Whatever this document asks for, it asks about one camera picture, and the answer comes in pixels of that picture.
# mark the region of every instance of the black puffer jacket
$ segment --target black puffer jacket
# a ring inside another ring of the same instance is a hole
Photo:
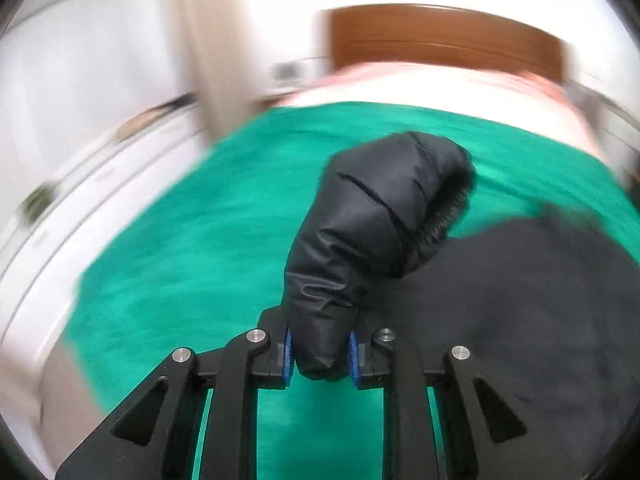
[[[399,278],[433,256],[466,206],[472,176],[460,146],[416,132],[332,158],[285,270],[283,304],[304,375],[344,375],[371,280]]]

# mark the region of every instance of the silver screw head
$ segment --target silver screw head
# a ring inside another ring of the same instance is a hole
[[[249,330],[249,332],[246,333],[246,338],[252,343],[259,343],[265,337],[267,337],[266,332],[264,330],[260,330],[259,328],[254,328],[253,330]]]
[[[471,352],[466,346],[454,346],[451,349],[451,355],[460,361],[464,361],[465,359],[469,359]]]
[[[380,341],[388,343],[396,338],[396,333],[390,328],[381,328],[376,332],[376,337],[380,339]]]
[[[191,350],[188,348],[176,348],[171,354],[171,358],[177,363],[183,363],[191,357]]]

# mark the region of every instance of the green cloth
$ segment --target green cloth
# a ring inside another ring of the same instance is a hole
[[[328,158],[392,132],[449,137],[478,173],[463,236],[541,202],[588,209],[640,260],[640,219],[608,169],[564,144],[491,121],[399,105],[276,108],[216,145],[85,272],[67,338],[112,410],[172,349],[223,346],[278,304],[290,244]],[[382,394],[295,375],[261,392],[258,477],[375,479]]]

